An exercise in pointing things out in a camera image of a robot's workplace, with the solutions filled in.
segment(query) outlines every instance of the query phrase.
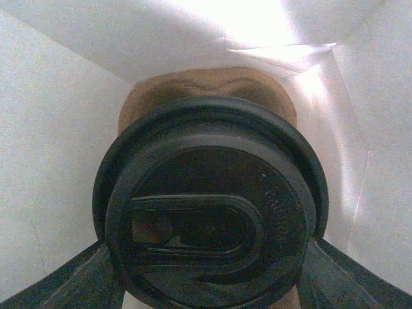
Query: black plastic lid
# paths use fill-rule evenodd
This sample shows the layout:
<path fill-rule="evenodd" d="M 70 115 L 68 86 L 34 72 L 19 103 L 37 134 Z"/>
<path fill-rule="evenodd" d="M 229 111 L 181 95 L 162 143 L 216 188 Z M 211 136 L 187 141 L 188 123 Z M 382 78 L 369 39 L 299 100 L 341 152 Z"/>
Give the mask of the black plastic lid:
<path fill-rule="evenodd" d="M 274 303 L 327 212 L 307 141 L 232 97 L 186 98 L 138 119 L 106 153 L 93 191 L 98 237 L 127 290 L 155 308 Z"/>

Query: white wall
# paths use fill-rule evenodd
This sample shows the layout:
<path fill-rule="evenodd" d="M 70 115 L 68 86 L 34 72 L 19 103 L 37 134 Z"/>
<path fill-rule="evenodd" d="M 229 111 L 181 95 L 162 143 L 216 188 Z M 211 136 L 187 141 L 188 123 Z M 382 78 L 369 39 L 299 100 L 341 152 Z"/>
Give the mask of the white wall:
<path fill-rule="evenodd" d="M 91 193 L 131 85 L 0 11 L 0 301 L 95 240 Z"/>
<path fill-rule="evenodd" d="M 386 1 L 333 48 L 371 151 L 348 254 L 410 294 L 411 16 L 411 1 Z"/>

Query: white box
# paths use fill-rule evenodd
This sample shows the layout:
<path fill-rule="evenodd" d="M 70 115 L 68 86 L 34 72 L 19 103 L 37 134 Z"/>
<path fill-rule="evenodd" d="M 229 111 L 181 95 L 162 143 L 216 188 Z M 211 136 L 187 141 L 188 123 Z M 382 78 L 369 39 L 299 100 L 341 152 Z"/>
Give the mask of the white box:
<path fill-rule="evenodd" d="M 229 66 L 294 101 L 328 180 L 326 240 L 412 293 L 412 4 L 191 2 L 0 1 L 0 300 L 96 240 L 94 177 L 133 84 Z"/>

